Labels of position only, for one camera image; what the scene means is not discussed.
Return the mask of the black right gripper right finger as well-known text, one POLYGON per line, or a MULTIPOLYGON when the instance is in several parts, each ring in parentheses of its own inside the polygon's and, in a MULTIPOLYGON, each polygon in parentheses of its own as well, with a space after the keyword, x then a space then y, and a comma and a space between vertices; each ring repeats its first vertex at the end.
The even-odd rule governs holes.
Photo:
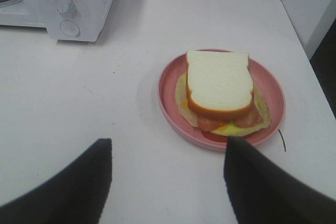
POLYGON ((228 138, 224 181, 238 223, 335 223, 335 200, 297 180, 244 138, 228 138))

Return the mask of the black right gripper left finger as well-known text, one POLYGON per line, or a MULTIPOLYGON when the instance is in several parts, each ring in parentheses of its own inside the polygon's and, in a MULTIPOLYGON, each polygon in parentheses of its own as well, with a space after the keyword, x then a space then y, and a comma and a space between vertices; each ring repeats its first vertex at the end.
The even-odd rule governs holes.
POLYGON ((1 223, 99 223, 112 182, 112 140, 96 140, 43 184, 1 206, 1 223))

